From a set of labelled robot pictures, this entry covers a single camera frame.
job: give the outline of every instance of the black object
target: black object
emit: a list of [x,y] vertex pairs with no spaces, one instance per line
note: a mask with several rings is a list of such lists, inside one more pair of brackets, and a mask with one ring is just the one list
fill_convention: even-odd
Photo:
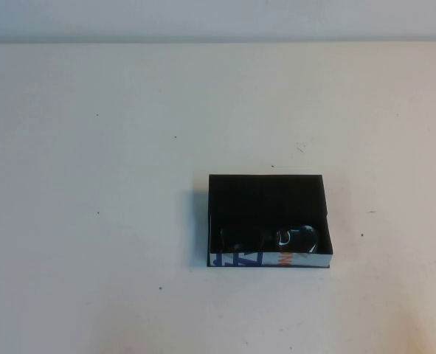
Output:
[[322,254],[328,257],[321,266],[328,266],[333,249],[322,176],[210,175],[208,203],[209,266],[210,254],[252,252]]
[[246,252],[249,249],[264,251],[274,248],[280,252],[314,253],[318,234],[312,226],[292,226],[279,230],[252,225],[228,226],[221,229],[223,253]]

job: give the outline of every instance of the white wall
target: white wall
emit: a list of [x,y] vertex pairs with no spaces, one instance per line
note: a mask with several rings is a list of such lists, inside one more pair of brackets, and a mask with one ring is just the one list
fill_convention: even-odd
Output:
[[436,39],[436,0],[0,0],[0,41]]

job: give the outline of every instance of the black box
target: black box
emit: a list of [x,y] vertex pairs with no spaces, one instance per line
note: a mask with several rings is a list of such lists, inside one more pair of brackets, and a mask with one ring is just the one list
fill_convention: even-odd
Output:
[[328,268],[322,176],[210,175],[208,266]]

